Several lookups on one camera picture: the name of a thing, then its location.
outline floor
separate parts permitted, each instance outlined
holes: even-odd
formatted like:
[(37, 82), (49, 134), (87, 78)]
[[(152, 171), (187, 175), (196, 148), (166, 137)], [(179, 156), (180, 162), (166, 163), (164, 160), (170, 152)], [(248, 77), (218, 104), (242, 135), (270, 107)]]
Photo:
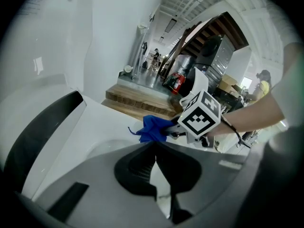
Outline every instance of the floor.
[(167, 96), (174, 95), (172, 94), (171, 90), (162, 86), (161, 76), (157, 74), (157, 72), (154, 72), (152, 70), (147, 70), (145, 68), (142, 68), (140, 75), (133, 80), (125, 75), (120, 76), (119, 79), (128, 81), (130, 83), (135, 83), (137, 85), (144, 86), (146, 88), (150, 88)]

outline window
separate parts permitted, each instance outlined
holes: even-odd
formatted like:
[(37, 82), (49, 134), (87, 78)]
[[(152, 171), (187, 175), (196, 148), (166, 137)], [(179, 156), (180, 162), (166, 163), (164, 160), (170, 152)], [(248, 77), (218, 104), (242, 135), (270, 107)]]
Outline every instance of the window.
[(252, 80), (250, 78), (244, 77), (240, 87), (243, 88), (245, 86), (247, 89), (249, 89), (251, 83), (252, 83)]

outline wooden staircase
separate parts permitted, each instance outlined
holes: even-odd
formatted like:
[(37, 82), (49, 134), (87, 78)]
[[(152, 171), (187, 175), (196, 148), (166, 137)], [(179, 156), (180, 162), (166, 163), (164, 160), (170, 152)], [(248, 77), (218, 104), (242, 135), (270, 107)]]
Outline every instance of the wooden staircase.
[(172, 99), (161, 99), (123, 85), (112, 86), (105, 92), (105, 97), (106, 99), (102, 102), (102, 105), (141, 121), (146, 115), (154, 115), (169, 120), (182, 112), (181, 108), (173, 107)]

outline wooden steps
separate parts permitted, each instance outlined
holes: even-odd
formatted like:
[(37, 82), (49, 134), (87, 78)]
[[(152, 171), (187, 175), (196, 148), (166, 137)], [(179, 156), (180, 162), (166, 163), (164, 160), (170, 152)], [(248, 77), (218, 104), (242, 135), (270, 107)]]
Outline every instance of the wooden steps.
[(141, 121), (143, 116), (149, 114), (171, 119), (181, 112), (180, 109), (172, 106), (169, 97), (167, 100), (161, 99), (123, 85), (112, 86), (105, 92), (105, 97), (103, 105)]

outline fire extinguisher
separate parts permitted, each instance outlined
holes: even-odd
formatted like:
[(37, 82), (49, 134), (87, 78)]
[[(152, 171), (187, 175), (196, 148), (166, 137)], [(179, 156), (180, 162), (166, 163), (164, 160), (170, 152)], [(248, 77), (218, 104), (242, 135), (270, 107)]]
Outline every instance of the fire extinguisher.
[(185, 82), (185, 80), (186, 80), (185, 75), (180, 75), (178, 77), (178, 79), (175, 81), (175, 84), (174, 84), (174, 87), (173, 87), (173, 90), (172, 90), (173, 94), (177, 94), (178, 93), (178, 91), (181, 88), (181, 85)]

